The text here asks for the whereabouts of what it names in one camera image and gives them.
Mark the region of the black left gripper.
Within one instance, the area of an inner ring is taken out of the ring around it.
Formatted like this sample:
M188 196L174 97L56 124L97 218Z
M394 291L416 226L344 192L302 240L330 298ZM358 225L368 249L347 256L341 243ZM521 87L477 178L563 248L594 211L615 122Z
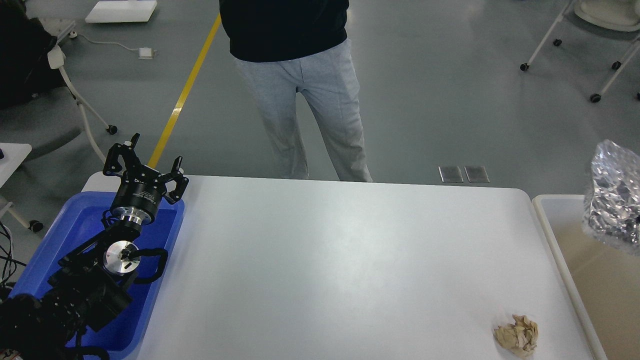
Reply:
M142 170L142 163L135 153L139 138L140 133L134 133L130 141L115 143L106 155L102 174L120 178L118 191L109 208L111 214L136 214L145 226L155 221L162 198L170 205L183 198L189 178L181 170L182 156L174 159L168 173ZM169 183L174 184L171 190L167 188Z

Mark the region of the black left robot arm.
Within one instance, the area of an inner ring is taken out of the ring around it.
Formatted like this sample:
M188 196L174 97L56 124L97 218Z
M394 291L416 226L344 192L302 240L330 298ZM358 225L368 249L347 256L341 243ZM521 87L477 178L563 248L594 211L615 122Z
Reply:
M103 212L103 230L62 256L40 298L26 292L1 303L1 349L23 360L110 358L107 350L84 346L87 330L99 332L133 302L132 285L148 285L165 273L166 248L139 248L142 228L157 219L160 205L182 200L189 178L183 157L161 173L142 164L135 152L139 133L115 143L103 162L103 175L119 178L110 207Z

